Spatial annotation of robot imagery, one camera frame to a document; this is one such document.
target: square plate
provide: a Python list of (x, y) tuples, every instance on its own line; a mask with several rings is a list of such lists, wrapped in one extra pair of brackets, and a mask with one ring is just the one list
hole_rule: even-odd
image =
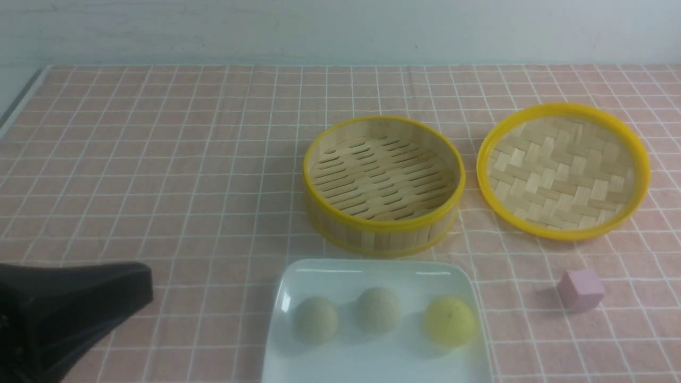
[[(353, 317), (355, 300), (367, 288), (391, 289), (402, 319), (392, 332), (372, 337)], [(338, 307), (338, 332), (321, 346), (297, 341), (291, 322), (310, 296)], [(439, 296), (456, 295), (476, 315), (468, 343), (450, 352), (423, 336), (422, 317)], [(395, 260), (301, 260), (286, 269), (274, 303), (263, 383), (475, 382), (491, 383), (492, 370), (471, 280), (456, 266)]]

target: pink cube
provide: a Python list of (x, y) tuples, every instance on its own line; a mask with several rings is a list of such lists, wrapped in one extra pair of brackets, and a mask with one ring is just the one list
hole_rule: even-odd
[(571, 311), (594, 309), (605, 294), (601, 280), (591, 269), (566, 272), (557, 289), (563, 307)]

